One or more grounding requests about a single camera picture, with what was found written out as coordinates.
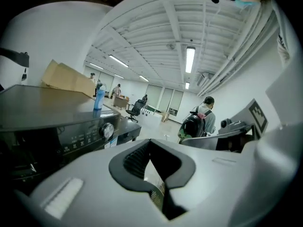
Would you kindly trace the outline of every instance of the cardboard box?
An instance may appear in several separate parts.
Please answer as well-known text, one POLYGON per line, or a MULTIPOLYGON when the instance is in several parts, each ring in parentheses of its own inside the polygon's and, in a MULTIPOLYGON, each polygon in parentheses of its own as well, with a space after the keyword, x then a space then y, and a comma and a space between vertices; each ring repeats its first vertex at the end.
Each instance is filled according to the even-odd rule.
POLYGON ((162 119, 161 119, 162 122, 166 122, 166 120, 168 120, 169 118, 169 112, 163 112, 163 113, 156 112, 156 114, 162 115, 162 119))
POLYGON ((49 63, 42 77, 42 86, 57 89, 82 92, 93 98, 95 94, 95 84, 83 74, 73 68, 54 60, 49 63))

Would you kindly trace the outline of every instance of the black backpack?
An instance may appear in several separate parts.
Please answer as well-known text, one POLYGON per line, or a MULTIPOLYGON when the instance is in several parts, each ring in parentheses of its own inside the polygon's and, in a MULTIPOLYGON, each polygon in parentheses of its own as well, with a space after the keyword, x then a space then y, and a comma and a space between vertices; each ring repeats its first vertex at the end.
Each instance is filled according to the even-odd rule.
POLYGON ((205 118, 211 114, 212 111, 208 110, 204 114, 205 118, 201 119, 198 117, 198 110, 199 106, 197 106, 194 111, 191 111, 190 115, 183 121, 178 132, 178 137, 181 140, 206 136, 205 118))

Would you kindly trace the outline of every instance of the table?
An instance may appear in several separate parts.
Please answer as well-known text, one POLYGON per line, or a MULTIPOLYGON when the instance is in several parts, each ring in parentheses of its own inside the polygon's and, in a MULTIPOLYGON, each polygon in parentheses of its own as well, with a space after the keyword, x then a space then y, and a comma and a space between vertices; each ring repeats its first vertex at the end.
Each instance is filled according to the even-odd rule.
POLYGON ((119 107, 119 108, 126 108, 126 105, 128 103, 128 99, 116 96, 114 100, 114 106, 119 107))
POLYGON ((119 129, 115 133, 118 136, 117 145, 127 143, 129 141, 135 141, 139 136, 141 126, 131 120, 121 117, 119 123, 119 129))
POLYGON ((157 129, 160 126, 162 115, 142 108, 140 114, 136 117, 136 119, 140 125, 145 125, 152 129, 157 129))
POLYGON ((156 109, 155 107, 147 104, 147 106, 145 107, 147 110, 152 111, 152 112, 157 112, 157 113, 161 113, 161 111, 159 109, 156 109))

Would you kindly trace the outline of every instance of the face mask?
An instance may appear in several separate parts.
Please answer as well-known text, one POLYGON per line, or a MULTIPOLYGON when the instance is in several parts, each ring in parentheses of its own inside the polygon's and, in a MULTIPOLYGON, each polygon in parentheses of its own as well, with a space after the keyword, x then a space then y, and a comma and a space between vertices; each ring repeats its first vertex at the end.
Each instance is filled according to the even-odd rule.
POLYGON ((235 0, 236 6, 239 8, 243 8, 245 6, 251 6, 251 5, 255 5, 258 4, 258 2, 243 2, 241 0, 235 0))

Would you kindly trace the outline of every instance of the blue water bottle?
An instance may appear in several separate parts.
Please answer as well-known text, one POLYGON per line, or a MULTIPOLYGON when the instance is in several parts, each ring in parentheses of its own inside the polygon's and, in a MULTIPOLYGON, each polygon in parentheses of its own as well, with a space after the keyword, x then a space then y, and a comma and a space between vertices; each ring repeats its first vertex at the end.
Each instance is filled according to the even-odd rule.
POLYGON ((99 110, 102 108, 105 90, 106 90, 105 86, 102 86, 102 87, 100 87, 99 90, 97 90, 94 109, 99 110))

